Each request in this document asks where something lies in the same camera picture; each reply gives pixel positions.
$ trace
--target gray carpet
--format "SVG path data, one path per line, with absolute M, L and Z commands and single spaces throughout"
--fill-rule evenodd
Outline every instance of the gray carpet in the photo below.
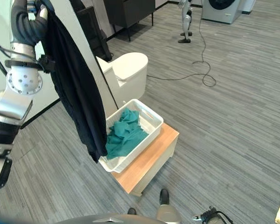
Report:
M 200 8 L 194 8 L 191 44 L 181 38 L 180 10 L 167 4 L 108 42 L 114 57 L 138 51 L 149 75 L 178 78 L 205 72 L 200 60 Z M 257 0 L 232 25 L 202 21 L 215 87 L 202 77 L 147 80 L 141 99 L 180 132 L 175 155 L 141 198 L 129 196 L 87 155 L 59 103 L 19 134 L 13 169 L 0 191 L 0 214 L 41 223 L 105 212 L 155 217 L 159 192 L 192 223 L 210 205 L 236 224 L 271 224 L 280 206 L 280 0 Z

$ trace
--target plastic basket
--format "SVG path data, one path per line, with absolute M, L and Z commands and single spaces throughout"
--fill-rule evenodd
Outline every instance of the plastic basket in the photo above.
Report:
M 133 111 L 139 111 L 139 124 L 141 128 L 148 133 L 148 136 L 127 156 L 116 157 L 111 160 L 108 160 L 105 156 L 101 156 L 98 161 L 107 172 L 120 173 L 123 171 L 160 134 L 161 126 L 164 123 L 164 120 L 160 115 L 139 100 L 132 99 L 107 118 L 107 134 L 110 132 L 109 128 L 113 126 L 115 121 L 119 120 L 126 107 Z

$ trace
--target teal cloth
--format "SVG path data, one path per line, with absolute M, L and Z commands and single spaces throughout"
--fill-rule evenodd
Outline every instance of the teal cloth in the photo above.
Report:
M 148 134 L 138 124 L 139 112 L 125 108 L 107 136 L 107 159 L 127 156 Z

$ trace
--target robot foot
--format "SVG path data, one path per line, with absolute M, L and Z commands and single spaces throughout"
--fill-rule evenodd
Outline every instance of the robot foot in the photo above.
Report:
M 129 211 L 127 212 L 128 215 L 136 215 L 136 210 L 133 208 L 130 208 Z
M 189 31 L 189 36 L 192 36 L 192 35 L 193 35 L 192 32 Z M 185 36 L 185 33 L 181 33 L 181 36 Z
M 160 192 L 160 205 L 162 204 L 169 204 L 169 192 L 166 189 Z
M 182 39 L 180 41 L 178 41 L 179 43 L 191 43 L 191 39 Z

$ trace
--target wooden step stool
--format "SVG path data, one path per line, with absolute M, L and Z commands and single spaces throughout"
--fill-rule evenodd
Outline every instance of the wooden step stool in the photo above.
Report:
M 128 193 L 141 196 L 165 162 L 173 156 L 179 133 L 163 124 L 159 136 L 121 173 L 112 172 Z

